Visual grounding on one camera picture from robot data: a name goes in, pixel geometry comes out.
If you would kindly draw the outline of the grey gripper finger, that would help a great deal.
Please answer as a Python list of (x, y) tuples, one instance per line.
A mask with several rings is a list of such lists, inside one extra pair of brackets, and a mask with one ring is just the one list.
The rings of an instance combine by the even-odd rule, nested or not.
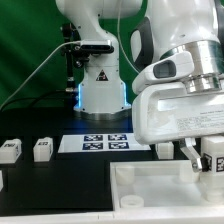
[(194, 138), (184, 138), (179, 141), (180, 150), (191, 161), (194, 172), (202, 171), (201, 156), (196, 151), (196, 140)]

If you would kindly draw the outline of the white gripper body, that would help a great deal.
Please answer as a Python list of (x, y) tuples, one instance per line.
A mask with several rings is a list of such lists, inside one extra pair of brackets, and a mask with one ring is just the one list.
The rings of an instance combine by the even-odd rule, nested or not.
[(187, 94), (185, 86), (149, 86), (134, 100), (132, 124), (140, 144), (224, 133), (224, 91)]

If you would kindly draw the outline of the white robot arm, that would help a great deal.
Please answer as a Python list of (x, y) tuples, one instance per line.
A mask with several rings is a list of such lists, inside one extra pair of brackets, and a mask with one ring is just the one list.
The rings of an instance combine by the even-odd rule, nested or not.
[[(220, 0), (56, 0), (56, 5), (81, 37), (73, 50), (84, 69), (77, 112), (103, 119), (131, 110), (138, 143), (179, 141), (193, 170), (207, 170), (207, 157), (194, 145), (199, 137), (224, 132)], [(140, 8), (144, 18), (130, 37), (136, 98), (128, 104), (119, 74), (121, 40), (99, 22), (132, 16)]]

